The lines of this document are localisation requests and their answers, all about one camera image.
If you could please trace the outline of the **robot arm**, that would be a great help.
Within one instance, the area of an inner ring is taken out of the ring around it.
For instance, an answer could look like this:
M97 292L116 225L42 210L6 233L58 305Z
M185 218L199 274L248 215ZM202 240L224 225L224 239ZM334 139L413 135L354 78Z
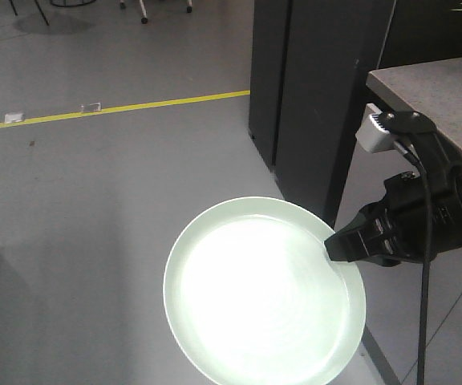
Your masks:
M462 165L450 170L448 183L442 192L433 187L426 201L421 177L385 180L384 197L325 241L330 260L392 267L462 248Z

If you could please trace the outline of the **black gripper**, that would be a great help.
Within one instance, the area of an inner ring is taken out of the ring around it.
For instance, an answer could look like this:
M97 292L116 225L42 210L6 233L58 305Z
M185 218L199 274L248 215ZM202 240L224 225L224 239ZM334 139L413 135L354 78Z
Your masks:
M454 169L452 184L432 190L428 208L420 177L402 174L384 181L380 202L363 206L354 219L324 242L331 261L367 261L392 267L424 260L427 239L431 258L462 248L462 168Z

